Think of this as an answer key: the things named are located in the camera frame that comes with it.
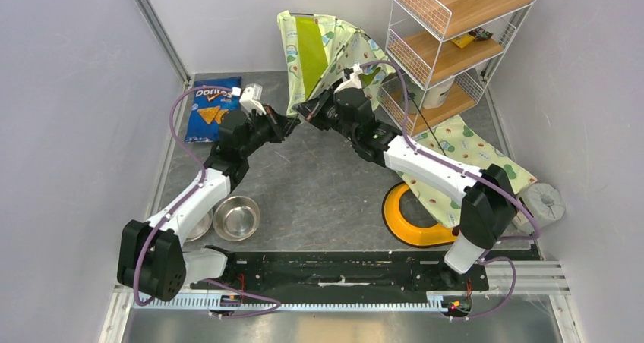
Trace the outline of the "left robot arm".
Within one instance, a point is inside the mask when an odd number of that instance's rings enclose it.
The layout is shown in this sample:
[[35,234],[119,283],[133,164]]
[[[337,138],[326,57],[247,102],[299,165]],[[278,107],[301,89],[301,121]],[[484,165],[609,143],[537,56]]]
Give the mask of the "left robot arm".
[[299,125],[266,105],[262,111],[233,110],[221,117],[219,139],[196,178],[167,207],[148,220],[131,220],[122,230],[118,283],[161,301],[170,301],[184,285],[209,278],[231,288],[238,268],[213,248],[186,252],[189,233],[248,172],[249,156],[265,143],[283,142]]

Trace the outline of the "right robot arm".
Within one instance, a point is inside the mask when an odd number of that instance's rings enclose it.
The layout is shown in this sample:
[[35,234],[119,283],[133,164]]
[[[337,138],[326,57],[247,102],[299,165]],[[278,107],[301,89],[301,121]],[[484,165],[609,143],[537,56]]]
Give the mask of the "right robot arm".
[[292,109],[314,127],[341,134],[362,159],[410,175],[459,206],[460,233],[438,269],[446,288],[457,289],[468,281],[471,267],[500,240],[522,205],[503,168],[476,168],[413,142],[377,119],[361,89],[325,90]]

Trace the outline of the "green avocado pet tent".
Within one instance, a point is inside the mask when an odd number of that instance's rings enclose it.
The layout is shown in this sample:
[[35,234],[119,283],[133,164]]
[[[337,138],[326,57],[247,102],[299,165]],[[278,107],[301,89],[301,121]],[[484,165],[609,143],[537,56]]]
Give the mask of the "green avocado pet tent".
[[333,15],[278,13],[289,83],[286,115],[295,118],[293,107],[312,99],[344,78],[344,70],[367,64],[359,75],[373,109],[384,78],[395,72],[383,62],[385,51],[361,28]]

